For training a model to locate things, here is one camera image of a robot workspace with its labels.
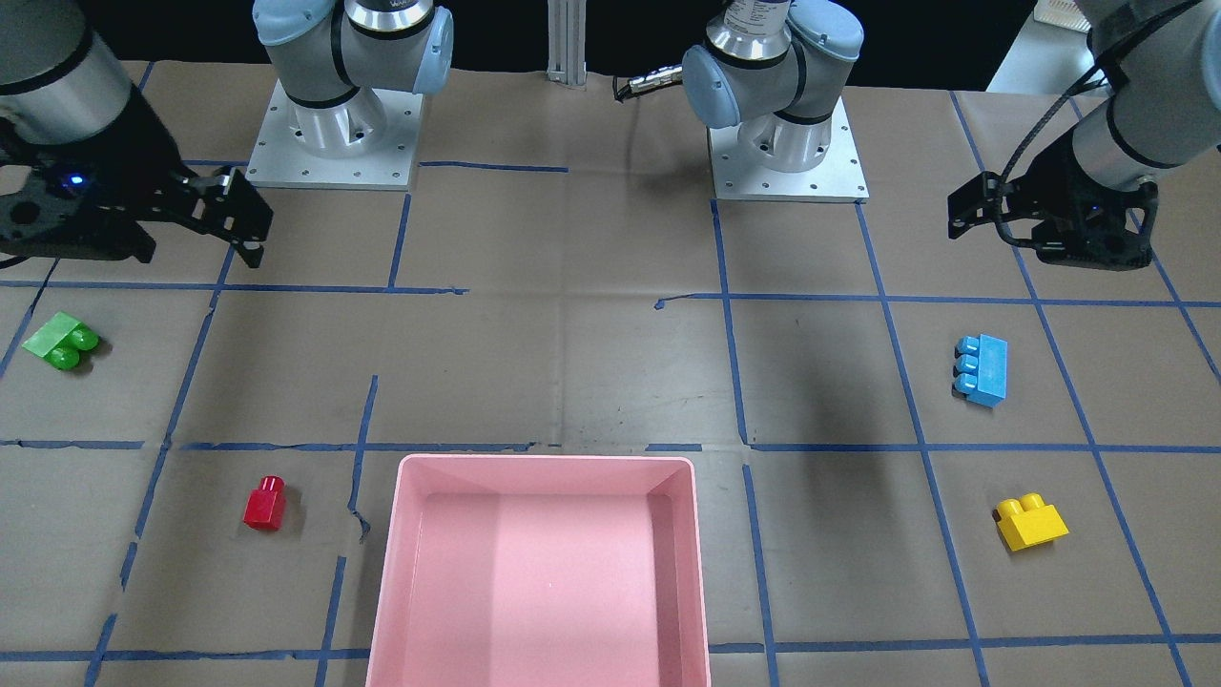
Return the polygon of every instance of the metal mounting plate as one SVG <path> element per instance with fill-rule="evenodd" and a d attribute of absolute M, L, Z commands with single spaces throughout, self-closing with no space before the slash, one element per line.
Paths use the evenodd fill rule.
<path fill-rule="evenodd" d="M 374 89 L 386 107 L 387 131 L 380 146 L 357 157 L 319 157 L 293 134 L 292 109 L 276 82 L 245 176 L 261 188 L 359 188 L 410 190 L 420 138 L 424 96 Z"/>
<path fill-rule="evenodd" d="M 709 128 L 708 151 L 716 194 L 722 200 L 862 203 L 869 198 L 844 100 L 832 113 L 832 143 L 817 167 L 779 172 L 751 159 L 737 142 L 737 128 Z"/>

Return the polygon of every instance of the black curtain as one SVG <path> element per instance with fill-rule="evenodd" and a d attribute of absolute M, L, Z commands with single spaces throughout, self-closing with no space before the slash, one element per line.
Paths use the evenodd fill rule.
<path fill-rule="evenodd" d="M 266 62 L 253 0 L 79 0 L 121 59 Z M 1035 0 L 839 0 L 864 26 L 855 85 L 988 87 Z M 440 0 L 454 15 L 454 66 L 547 67 L 546 0 Z M 636 76 L 681 61 L 723 0 L 589 0 L 590 71 Z"/>

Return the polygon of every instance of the pink bin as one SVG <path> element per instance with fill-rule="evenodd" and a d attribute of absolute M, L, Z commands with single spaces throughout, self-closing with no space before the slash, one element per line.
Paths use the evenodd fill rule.
<path fill-rule="evenodd" d="M 416 455 L 368 687 L 709 687 L 686 459 Z"/>

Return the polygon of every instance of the blue block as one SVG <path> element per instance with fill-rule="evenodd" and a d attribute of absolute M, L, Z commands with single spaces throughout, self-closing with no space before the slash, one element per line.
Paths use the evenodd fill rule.
<path fill-rule="evenodd" d="M 963 336 L 955 349 L 954 388 L 968 401 L 995 409 L 1005 400 L 1009 382 L 1009 342 L 980 333 Z"/>

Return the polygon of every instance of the toy block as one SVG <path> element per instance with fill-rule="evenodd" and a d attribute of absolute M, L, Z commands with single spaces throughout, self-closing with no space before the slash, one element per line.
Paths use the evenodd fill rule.
<path fill-rule="evenodd" d="M 250 492 L 242 522 L 254 530 L 280 530 L 284 520 L 284 481 L 269 475 Z"/>
<path fill-rule="evenodd" d="M 996 514 L 1000 516 L 996 527 L 1010 552 L 1021 552 L 1068 534 L 1068 527 L 1056 508 L 1044 504 L 1038 494 L 1006 499 L 996 506 Z"/>
<path fill-rule="evenodd" d="M 963 336 L 955 348 L 954 388 L 967 400 L 995 409 L 1009 384 L 1009 342 L 980 333 Z"/>
<path fill-rule="evenodd" d="M 67 312 L 55 316 L 27 338 L 21 348 L 43 359 L 56 370 L 72 370 L 81 362 L 81 351 L 98 347 L 98 334 Z"/>

